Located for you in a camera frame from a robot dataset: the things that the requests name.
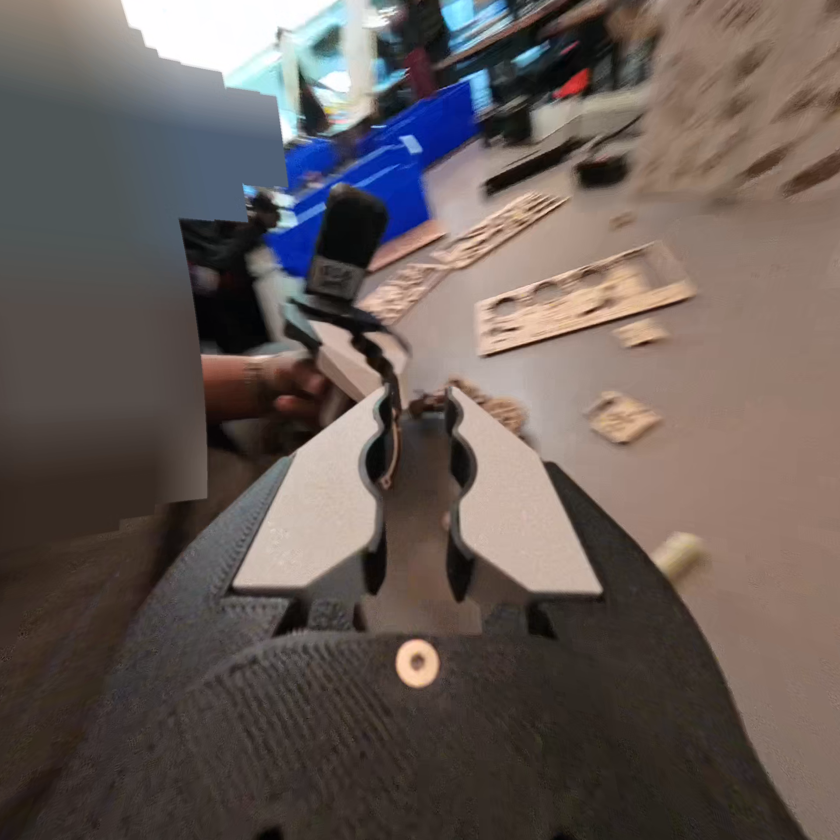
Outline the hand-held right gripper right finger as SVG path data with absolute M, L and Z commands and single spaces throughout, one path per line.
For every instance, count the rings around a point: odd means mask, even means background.
M 446 573 L 457 602 L 595 600 L 599 580 L 547 466 L 462 389 L 446 391 Z

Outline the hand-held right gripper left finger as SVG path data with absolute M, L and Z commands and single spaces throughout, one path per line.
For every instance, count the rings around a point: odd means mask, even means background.
M 377 595 L 384 493 L 395 472 L 392 390 L 353 406 L 291 457 L 233 579 L 239 595 Z

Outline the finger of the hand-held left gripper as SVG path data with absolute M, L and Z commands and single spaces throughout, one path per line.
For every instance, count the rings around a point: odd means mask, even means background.
M 349 331 L 326 322 L 314 322 L 311 327 L 320 342 L 316 352 L 318 370 L 339 392 L 359 403 L 382 388 L 380 374 L 354 348 Z
M 353 327 L 351 329 L 352 346 L 363 355 L 368 366 L 380 376 L 381 382 L 387 389 L 391 404 L 392 426 L 398 427 L 403 413 L 403 394 L 399 374 L 382 347 L 368 338 L 369 333 L 382 333 L 393 338 L 401 350 L 404 350 L 404 339 L 389 327 Z

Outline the grey desk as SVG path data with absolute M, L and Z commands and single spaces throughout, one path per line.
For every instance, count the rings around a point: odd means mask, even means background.
M 789 809 L 808 837 L 838 838 L 838 197 L 644 200 L 628 183 L 578 190 L 564 166 L 482 198 L 504 157 L 473 143 L 427 175 L 450 234 L 526 192 L 571 200 L 399 323 L 406 392 L 460 375 L 517 398 L 542 457 L 645 551 L 674 532 L 703 541 L 681 599 Z M 655 240 L 697 288 L 657 315 L 667 341 L 625 350 L 608 326 L 478 357 L 479 301 Z M 584 412 L 607 391 L 663 422 L 605 441 Z

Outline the person's left hand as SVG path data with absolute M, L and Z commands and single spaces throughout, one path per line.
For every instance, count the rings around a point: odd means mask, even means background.
M 306 355 L 280 353 L 266 362 L 266 381 L 279 417 L 310 426 L 321 425 L 331 383 Z

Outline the brown flat board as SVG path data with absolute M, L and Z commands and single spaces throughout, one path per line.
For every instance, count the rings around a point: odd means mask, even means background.
M 429 219 L 381 245 L 374 253 L 369 271 L 375 273 L 382 270 L 416 253 L 418 250 L 438 242 L 447 235 L 448 231 L 444 225 L 436 219 Z

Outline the wooden gear wheel assembly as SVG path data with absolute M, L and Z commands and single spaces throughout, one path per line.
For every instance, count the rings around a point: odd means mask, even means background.
M 517 399 L 510 396 L 490 395 L 476 383 L 458 376 L 450 377 L 447 386 L 457 387 L 509 432 L 520 438 L 523 437 L 529 415 L 526 407 Z

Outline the flat slotted wooden puzzle piece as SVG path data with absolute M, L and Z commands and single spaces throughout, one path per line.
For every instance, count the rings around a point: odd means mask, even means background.
M 585 411 L 590 429 L 614 445 L 629 445 L 663 422 L 654 409 L 622 392 L 602 392 Z

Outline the pale short cylinder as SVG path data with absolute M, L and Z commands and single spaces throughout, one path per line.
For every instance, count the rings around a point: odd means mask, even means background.
M 705 555 L 705 544 L 695 534 L 674 532 L 650 555 L 656 568 L 675 580 Z

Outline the long black flat object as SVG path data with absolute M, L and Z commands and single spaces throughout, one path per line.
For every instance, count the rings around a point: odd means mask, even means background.
M 550 148 L 534 151 L 489 176 L 482 184 L 483 193 L 487 197 L 494 196 L 542 174 L 566 161 L 573 152 L 584 145 L 582 139 L 570 139 Z

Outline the flat notched wooden puzzle piece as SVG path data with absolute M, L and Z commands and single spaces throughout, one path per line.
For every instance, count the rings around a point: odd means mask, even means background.
M 655 318 L 625 324 L 616 328 L 613 335 L 621 347 L 627 350 L 664 342 L 670 338 L 669 331 Z

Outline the round black object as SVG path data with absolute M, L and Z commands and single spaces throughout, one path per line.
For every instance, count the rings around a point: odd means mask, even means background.
M 615 154 L 581 161 L 575 165 L 574 175 L 581 188 L 596 190 L 624 182 L 630 170 L 627 156 Z

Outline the wooden puzzle sheet with cutouts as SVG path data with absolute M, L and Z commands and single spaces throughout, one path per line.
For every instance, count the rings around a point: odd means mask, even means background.
M 697 294 L 660 241 L 480 301 L 475 348 L 489 358 L 679 305 Z

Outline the person's brown trouser legs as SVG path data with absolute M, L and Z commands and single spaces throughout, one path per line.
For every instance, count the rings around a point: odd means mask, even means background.
M 2 554 L 1 830 L 17 838 L 87 726 L 131 618 L 216 513 L 176 502 Z

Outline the large wooden puzzle sheet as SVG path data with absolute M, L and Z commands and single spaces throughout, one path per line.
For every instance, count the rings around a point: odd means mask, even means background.
M 839 2 L 661 3 L 636 194 L 838 197 Z

